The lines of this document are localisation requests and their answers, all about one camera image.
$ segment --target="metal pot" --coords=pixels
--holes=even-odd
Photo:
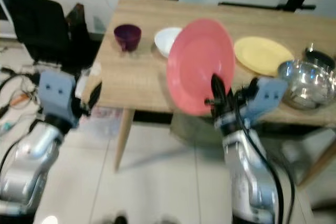
[[[313,43],[303,52],[303,60],[323,68],[326,72],[335,69],[335,61],[324,52],[315,50]]]
[[[288,83],[283,102],[296,109],[316,109],[330,104],[336,98],[335,73],[312,63],[286,61],[279,66],[278,77]]]

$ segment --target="plate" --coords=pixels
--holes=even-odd
[[[231,88],[235,54],[231,38],[223,25],[211,19],[188,24],[177,36],[167,61],[167,85],[175,104],[185,113],[210,113],[204,105],[213,98],[211,77],[215,73]]]
[[[165,58],[168,58],[175,39],[181,30],[182,28],[179,27],[168,27],[156,33],[154,37],[155,45]]]
[[[235,53],[241,64],[264,76],[276,76],[281,63],[294,60],[294,56],[286,47],[262,37],[245,37],[238,40],[235,43]]]

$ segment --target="white bowl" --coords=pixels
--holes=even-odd
[[[179,27],[168,27],[155,34],[154,42],[164,57],[168,58],[170,49],[181,30]]]

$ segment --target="stainless steel bowl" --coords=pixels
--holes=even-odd
[[[288,89],[283,102],[301,110],[316,109],[333,102],[336,98],[336,75],[302,60],[282,63],[278,77],[286,80]]]

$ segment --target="yellow plate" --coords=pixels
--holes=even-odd
[[[250,70],[266,76],[276,76],[278,66],[293,60],[291,52],[273,40],[245,37],[235,43],[237,59]]]

